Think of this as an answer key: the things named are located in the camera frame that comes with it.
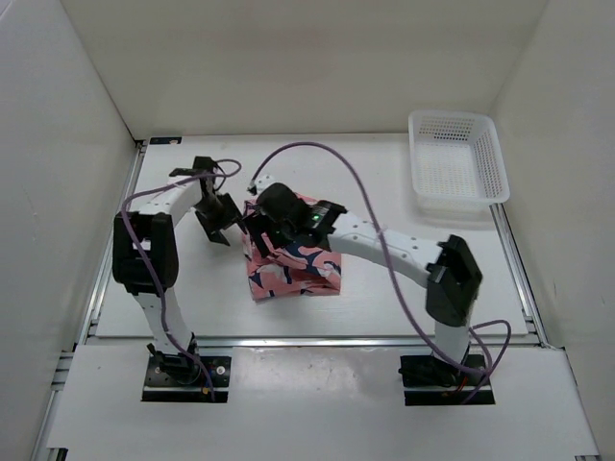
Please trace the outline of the pink shark print shorts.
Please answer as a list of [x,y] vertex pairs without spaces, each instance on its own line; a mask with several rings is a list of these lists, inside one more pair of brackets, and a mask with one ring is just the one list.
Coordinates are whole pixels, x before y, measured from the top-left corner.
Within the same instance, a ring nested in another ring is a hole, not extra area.
[[262,255],[254,237],[242,235],[242,251],[252,299],[260,303],[270,298],[337,296],[342,285],[342,256],[322,248],[291,243],[273,247],[262,237],[268,255]]

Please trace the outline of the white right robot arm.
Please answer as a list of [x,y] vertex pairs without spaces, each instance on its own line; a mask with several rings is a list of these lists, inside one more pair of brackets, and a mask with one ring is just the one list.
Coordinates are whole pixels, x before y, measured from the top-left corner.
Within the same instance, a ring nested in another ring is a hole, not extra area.
[[434,377],[452,384],[471,373],[467,355],[470,317],[482,273],[466,241],[450,235],[443,242],[423,241],[346,209],[317,206],[303,216],[274,217],[261,209],[244,219],[255,255],[273,259],[289,269],[312,274],[341,271],[333,255],[354,256],[385,268],[395,294],[398,278],[412,280],[425,291],[425,309],[434,321],[434,337],[426,343]]

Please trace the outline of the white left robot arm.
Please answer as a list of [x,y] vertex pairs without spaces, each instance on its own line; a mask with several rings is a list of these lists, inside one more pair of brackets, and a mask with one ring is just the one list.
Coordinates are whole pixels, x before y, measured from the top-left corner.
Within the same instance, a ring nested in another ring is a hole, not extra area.
[[148,349],[160,370],[182,386],[212,391],[210,371],[199,357],[196,336],[174,289],[179,276],[175,228],[191,210],[212,243],[228,245],[223,231],[233,225],[244,228],[231,195],[220,193],[208,180],[182,180],[136,192],[114,218],[111,271],[145,315],[154,339]]

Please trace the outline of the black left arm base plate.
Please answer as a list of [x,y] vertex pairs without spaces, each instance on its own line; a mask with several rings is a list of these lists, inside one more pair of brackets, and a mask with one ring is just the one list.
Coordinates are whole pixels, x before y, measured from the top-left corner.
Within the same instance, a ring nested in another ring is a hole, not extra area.
[[201,356],[209,371],[214,388],[206,388],[207,381],[199,369],[191,375],[168,374],[153,356],[149,357],[141,400],[144,402],[226,403],[229,397],[232,358],[228,355]]

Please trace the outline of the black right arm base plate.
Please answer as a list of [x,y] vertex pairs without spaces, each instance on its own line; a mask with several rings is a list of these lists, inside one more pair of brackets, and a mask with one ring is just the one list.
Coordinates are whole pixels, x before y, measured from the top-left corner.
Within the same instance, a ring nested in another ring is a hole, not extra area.
[[398,373],[405,406],[494,405],[490,381],[482,382],[484,356],[470,353],[464,364],[475,372],[461,372],[431,355],[402,355]]

